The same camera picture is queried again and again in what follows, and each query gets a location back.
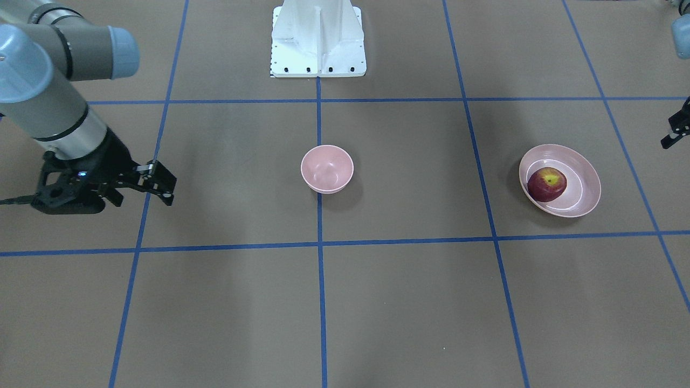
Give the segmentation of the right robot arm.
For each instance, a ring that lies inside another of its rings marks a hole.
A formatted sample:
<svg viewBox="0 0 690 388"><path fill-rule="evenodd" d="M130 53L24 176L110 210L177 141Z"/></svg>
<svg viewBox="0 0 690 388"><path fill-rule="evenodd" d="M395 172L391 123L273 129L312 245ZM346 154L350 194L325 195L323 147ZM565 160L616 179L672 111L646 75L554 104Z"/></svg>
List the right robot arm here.
<svg viewBox="0 0 690 388"><path fill-rule="evenodd" d="M55 1L2 1L2 117L40 145L43 165L29 196L2 200L45 214L96 214L121 206L121 188L170 206L175 175L157 160L138 164L130 150L74 87L114 80L140 68L140 48L126 29L95 25Z"/></svg>

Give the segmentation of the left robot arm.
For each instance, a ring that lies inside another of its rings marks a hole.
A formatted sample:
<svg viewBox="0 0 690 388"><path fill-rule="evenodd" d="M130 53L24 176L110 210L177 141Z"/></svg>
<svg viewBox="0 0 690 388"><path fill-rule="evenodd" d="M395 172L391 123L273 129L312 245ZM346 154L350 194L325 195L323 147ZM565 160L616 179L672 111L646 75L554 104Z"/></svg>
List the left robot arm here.
<svg viewBox="0 0 690 388"><path fill-rule="evenodd" d="M675 7L679 17L671 24L671 35L678 58L689 59L689 1L668 1ZM689 134L689 98L683 102L680 110L668 118L670 132L660 140L663 149L668 149Z"/></svg>

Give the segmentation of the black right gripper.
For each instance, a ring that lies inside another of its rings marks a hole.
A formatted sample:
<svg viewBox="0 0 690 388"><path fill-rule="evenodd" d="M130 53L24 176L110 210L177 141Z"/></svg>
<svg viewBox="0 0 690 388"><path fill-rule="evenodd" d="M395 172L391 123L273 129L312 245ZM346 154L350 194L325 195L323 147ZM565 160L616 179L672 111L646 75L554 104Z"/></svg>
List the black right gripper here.
<svg viewBox="0 0 690 388"><path fill-rule="evenodd" d="M103 197L120 207L123 195L117 189L135 184L136 191L158 197L165 206L173 205L177 177L158 160L144 165L136 163L110 128L93 152L71 162L71 169L86 173L77 183L77 196Z"/></svg>

